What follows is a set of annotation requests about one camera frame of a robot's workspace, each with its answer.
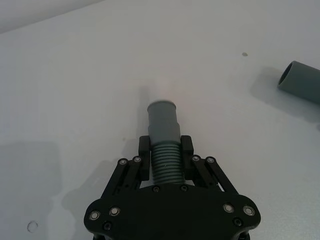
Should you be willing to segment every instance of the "gray tube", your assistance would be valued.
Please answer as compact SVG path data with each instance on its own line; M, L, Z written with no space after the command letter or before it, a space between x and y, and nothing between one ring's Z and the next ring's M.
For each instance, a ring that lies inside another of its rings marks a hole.
M156 101L149 105L147 111L154 183L184 183L176 105L167 100Z
M320 70L293 61L282 74L278 88L297 97L320 104Z

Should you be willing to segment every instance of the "white surface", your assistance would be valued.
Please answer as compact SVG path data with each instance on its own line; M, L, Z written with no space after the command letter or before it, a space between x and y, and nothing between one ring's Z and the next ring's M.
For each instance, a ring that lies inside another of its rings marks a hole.
M0 34L101 0L0 0Z
M91 239L84 212L165 79L181 132L259 207L252 239L318 240L320 107L276 85L292 60L320 68L319 8L104 1L0 35L0 239Z

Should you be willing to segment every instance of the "white table surface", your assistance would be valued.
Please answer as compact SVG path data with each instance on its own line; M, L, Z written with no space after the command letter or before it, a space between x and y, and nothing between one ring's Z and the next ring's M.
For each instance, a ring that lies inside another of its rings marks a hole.
M195 152L258 206L251 238L320 239L320 107L276 89L293 60L320 68L319 12L107 0L1 34L0 239L91 239L85 210L137 154L162 81Z

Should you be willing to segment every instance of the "screw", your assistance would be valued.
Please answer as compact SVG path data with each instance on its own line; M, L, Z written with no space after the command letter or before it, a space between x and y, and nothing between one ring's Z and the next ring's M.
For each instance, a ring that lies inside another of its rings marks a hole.
M181 191L183 191L183 192L188 191L188 187L187 187L186 185L182 185L182 186L180 187L180 189L181 189Z
M200 158L199 158L198 156L193 156L193 157L192 157L192 160L195 161L195 162L197 162L197 161L200 160Z
M229 214L231 214L231 213L233 213L235 211L235 208L232 205L228 204L228 203L223 205L223 209Z
M253 216L256 214L254 208L252 206L248 206L248 205L243 207L243 211L245 214L247 214L249 216Z
M134 158L134 161L135 161L136 163L139 163L139 162L141 162L141 158L137 156L137 157Z
M122 159L119 163L120 163L121 165L125 165L125 164L127 163L127 160Z
M90 213L89 219L90 220L97 220L100 216L100 212L99 211L92 211Z
M154 191L155 193L158 193L158 192L160 192L160 188L158 186L154 186L152 188L152 191Z
M212 163L215 162L215 160L214 160L212 157L208 157L208 158L206 159L206 161L207 161L208 163L210 163L210 164L212 164Z
M240 218L236 217L235 219L233 219L233 224L236 225L237 227L241 227L242 221Z
M104 224L103 224L103 229L106 230L106 231L109 231L112 227L112 223L109 222L109 221L106 221Z
M117 216L117 215L119 215L119 213L120 213L120 208L118 208L116 206L112 207L109 211L110 216Z

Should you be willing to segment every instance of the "gray pipe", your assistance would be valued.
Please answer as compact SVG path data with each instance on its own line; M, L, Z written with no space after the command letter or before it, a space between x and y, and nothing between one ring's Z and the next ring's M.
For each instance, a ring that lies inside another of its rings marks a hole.
M320 70L293 61L282 74L278 88L297 97L320 104Z
M180 150L181 134L176 105L167 100L156 101L149 105L147 111L154 183L184 183Z

